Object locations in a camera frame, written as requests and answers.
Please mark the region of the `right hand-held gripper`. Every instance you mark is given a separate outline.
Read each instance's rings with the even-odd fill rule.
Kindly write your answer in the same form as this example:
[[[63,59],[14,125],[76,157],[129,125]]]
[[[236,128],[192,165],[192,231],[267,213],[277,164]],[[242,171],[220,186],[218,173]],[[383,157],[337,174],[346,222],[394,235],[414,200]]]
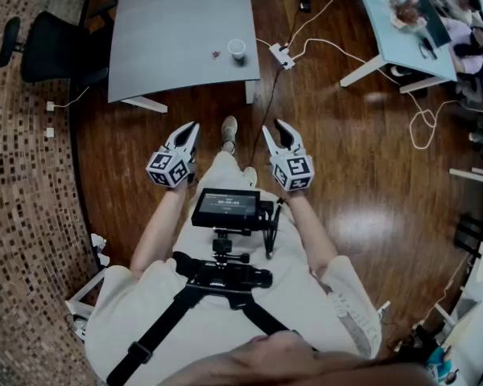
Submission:
[[[272,155],[272,175],[285,191],[309,188],[315,171],[312,157],[303,149],[300,133],[281,119],[274,119],[274,124],[279,132],[280,146],[277,146],[268,128],[265,125],[262,127],[269,154]]]

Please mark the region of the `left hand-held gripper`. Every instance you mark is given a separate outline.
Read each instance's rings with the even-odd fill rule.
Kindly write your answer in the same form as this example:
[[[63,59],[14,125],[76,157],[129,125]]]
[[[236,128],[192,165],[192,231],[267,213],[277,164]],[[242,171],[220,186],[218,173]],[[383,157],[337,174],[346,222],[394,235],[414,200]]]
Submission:
[[[192,182],[196,173],[196,144],[200,136],[200,124],[191,121],[171,133],[158,151],[154,152],[146,166],[152,181],[160,186],[175,189],[182,182]],[[177,150],[187,150],[189,154]]]

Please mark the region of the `clear plastic cup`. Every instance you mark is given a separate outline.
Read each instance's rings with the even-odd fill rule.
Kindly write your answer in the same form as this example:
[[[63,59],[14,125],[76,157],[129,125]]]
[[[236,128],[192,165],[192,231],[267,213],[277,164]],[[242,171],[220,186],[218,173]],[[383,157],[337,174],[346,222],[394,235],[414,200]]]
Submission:
[[[246,44],[241,39],[232,39],[228,43],[228,51],[235,60],[242,60],[246,53]]]

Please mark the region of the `person's left forearm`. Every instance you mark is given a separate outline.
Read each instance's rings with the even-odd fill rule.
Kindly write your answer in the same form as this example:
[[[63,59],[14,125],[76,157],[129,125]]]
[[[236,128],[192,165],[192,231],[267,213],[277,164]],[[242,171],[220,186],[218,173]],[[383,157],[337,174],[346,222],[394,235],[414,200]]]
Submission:
[[[163,261],[172,248],[172,241],[183,210],[187,184],[185,181],[165,192],[146,225],[130,261],[130,271],[139,279],[156,261]]]

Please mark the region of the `person's right forearm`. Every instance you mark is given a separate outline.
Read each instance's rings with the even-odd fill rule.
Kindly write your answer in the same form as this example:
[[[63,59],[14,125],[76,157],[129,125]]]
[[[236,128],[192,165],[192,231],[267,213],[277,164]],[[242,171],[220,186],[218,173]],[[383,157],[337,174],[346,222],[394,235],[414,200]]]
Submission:
[[[287,195],[287,204],[299,232],[309,267],[317,277],[322,277],[330,262],[338,256],[338,252],[302,191],[290,192]]]

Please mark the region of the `person's left shoe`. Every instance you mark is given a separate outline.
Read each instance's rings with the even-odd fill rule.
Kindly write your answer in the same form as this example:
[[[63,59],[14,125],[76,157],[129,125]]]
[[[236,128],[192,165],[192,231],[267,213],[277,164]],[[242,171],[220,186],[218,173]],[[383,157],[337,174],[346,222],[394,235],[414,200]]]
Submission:
[[[234,155],[236,149],[237,119],[227,116],[221,126],[221,150]]]

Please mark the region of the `person's beige trousers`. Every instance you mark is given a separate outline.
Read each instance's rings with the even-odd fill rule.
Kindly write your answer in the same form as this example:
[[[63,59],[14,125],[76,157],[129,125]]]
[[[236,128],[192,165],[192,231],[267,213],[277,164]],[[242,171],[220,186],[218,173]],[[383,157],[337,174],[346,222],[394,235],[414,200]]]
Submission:
[[[197,189],[204,188],[251,190],[254,186],[244,176],[235,157],[226,151],[220,151],[199,181]]]

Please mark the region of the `black chest monitor screen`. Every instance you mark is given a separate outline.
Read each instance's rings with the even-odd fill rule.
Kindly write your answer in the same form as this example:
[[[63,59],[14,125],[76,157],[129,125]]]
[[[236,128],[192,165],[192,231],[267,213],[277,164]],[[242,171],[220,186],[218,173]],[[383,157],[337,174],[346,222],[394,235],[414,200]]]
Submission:
[[[192,213],[192,225],[255,231],[260,207],[259,191],[205,188]]]

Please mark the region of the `white power strip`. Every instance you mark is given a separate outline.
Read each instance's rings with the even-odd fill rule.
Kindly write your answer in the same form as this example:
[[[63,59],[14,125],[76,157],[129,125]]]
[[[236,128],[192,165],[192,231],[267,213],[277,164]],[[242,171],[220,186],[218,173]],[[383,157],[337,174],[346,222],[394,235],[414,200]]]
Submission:
[[[289,56],[287,45],[281,46],[279,43],[275,43],[269,47],[269,50],[285,70],[290,70],[295,66],[295,61]]]

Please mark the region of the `grey table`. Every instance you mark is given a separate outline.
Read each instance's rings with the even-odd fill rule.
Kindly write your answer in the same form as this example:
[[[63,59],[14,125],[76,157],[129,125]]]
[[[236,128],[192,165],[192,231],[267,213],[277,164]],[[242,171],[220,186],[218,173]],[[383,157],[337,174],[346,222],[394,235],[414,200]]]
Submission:
[[[245,57],[228,51],[232,39]],[[218,58],[212,57],[219,51]],[[251,0],[119,0],[109,59],[108,101],[166,113],[148,95],[242,82],[254,101],[260,79]]]

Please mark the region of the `crumpled white paper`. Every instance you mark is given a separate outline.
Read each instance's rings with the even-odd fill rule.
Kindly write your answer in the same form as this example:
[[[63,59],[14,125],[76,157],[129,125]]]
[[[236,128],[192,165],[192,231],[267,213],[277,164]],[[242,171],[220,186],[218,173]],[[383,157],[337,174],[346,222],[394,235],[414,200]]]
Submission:
[[[107,240],[96,233],[92,233],[90,237],[93,250],[97,254],[100,266],[108,267],[110,263],[110,258],[103,253],[107,244]]]

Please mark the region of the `light blue desk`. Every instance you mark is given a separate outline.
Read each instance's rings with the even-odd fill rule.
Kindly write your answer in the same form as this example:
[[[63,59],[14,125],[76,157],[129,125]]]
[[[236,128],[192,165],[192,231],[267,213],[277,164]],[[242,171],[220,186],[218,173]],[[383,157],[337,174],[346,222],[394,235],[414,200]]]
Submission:
[[[371,60],[364,62],[359,68],[348,74],[340,81],[342,87],[348,87],[361,78],[389,65],[398,65],[422,72],[428,78],[402,86],[401,93],[413,92],[432,85],[456,81],[456,71],[448,45],[435,48],[436,57],[423,55],[419,45],[427,35],[401,31],[392,25],[392,10],[389,0],[362,0],[371,22],[374,36],[378,44],[378,54]]]

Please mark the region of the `black office chair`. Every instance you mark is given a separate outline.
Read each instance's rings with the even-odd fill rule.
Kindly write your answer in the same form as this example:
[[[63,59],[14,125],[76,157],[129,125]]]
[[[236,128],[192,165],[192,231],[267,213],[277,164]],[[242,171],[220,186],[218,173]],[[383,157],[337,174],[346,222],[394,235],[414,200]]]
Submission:
[[[24,82],[71,79],[88,87],[107,79],[114,21],[104,22],[103,27],[91,32],[43,11],[36,16],[23,43],[17,40],[19,28],[18,16],[4,27],[0,68],[10,62],[13,53],[20,53]]]
[[[94,18],[97,16],[101,16],[106,24],[112,23],[113,20],[107,14],[107,12],[117,6],[118,0],[109,0],[108,2],[105,2],[99,6],[93,13],[88,14],[90,2],[91,0],[84,0],[78,23],[79,27],[84,27],[88,18]]]

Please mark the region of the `person's white shirt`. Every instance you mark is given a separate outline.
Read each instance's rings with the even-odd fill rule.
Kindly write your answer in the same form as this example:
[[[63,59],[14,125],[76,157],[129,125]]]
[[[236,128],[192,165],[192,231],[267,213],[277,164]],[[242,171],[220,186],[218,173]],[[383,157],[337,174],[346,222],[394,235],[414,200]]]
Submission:
[[[302,192],[167,191],[129,267],[111,266],[85,353],[109,386],[368,376],[382,327]]]

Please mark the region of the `grey laptop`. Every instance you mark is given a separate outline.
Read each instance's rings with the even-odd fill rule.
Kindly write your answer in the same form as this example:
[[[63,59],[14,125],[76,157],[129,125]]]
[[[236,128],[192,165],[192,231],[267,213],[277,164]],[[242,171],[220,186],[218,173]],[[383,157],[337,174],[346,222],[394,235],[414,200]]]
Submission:
[[[441,17],[431,3],[431,0],[419,0],[418,10],[421,17],[426,21],[421,28],[422,36],[428,38],[433,47],[439,48],[451,42],[449,33],[444,26]]]

